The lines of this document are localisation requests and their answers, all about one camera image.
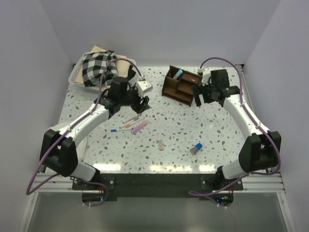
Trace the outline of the blue cap grey highlighter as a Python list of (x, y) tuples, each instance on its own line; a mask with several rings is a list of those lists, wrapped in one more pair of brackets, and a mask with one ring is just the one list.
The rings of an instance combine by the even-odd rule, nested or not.
[(181, 69), (179, 69), (175, 75), (173, 76), (174, 80), (177, 80), (179, 77), (181, 77), (181, 75), (183, 74), (183, 71)]

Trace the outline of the orange tip white pen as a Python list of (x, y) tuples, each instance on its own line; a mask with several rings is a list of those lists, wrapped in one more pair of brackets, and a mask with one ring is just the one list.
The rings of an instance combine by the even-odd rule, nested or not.
[(137, 119), (137, 120), (135, 120), (135, 121), (133, 121), (133, 122), (127, 123), (127, 124), (125, 124), (125, 125), (122, 125), (120, 128), (121, 128), (121, 129), (123, 129), (123, 128), (130, 128), (130, 127), (132, 127), (133, 125), (135, 125), (135, 124), (137, 124), (137, 123), (139, 123), (139, 122), (141, 122), (141, 121), (143, 121), (143, 120), (144, 120), (144, 117), (139, 118), (139, 119)]

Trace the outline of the pink purple highlighter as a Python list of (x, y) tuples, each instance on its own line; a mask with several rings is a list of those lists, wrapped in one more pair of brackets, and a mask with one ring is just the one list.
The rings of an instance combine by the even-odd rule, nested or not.
[(139, 125), (137, 125), (136, 127), (134, 127), (131, 130), (132, 134), (136, 134), (137, 132), (139, 132), (141, 129), (143, 129), (145, 126), (147, 126), (149, 124), (149, 120), (144, 120), (142, 121)]

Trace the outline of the blue tip white pen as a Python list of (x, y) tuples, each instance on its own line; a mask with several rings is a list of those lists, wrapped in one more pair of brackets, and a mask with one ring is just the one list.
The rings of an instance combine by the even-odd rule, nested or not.
[(111, 129), (111, 132), (131, 131), (133, 128)]

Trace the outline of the blue grey glue stick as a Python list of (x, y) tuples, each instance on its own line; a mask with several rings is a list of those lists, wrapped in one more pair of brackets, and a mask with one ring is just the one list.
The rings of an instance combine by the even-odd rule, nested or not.
[(192, 147), (192, 148), (190, 149), (190, 153), (191, 153), (192, 155), (195, 155), (201, 148), (202, 148), (202, 144), (201, 144), (201, 143), (198, 143), (198, 144), (196, 144), (194, 147)]

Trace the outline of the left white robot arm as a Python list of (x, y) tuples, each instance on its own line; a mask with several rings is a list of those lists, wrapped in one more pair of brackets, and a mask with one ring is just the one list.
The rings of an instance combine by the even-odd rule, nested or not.
[(88, 189), (96, 189), (100, 184), (100, 172), (78, 158), (77, 146), (122, 106), (129, 106), (140, 114), (149, 109), (148, 102), (149, 97), (137, 85), (131, 86), (124, 77), (114, 78), (110, 88), (104, 90), (76, 120), (44, 134), (40, 162), (63, 177), (82, 179)]

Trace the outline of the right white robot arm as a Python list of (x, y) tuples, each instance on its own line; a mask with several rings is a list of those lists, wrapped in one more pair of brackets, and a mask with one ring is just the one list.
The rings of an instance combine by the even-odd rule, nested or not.
[(245, 139), (238, 158), (230, 164), (220, 166), (208, 185), (221, 190), (227, 189), (235, 180), (246, 174), (273, 167), (279, 167), (281, 135), (270, 131), (255, 116), (243, 99), (241, 89), (231, 86), (227, 70), (210, 70), (199, 74), (203, 76), (200, 84), (192, 91), (197, 106), (204, 103), (219, 103), (234, 119)]

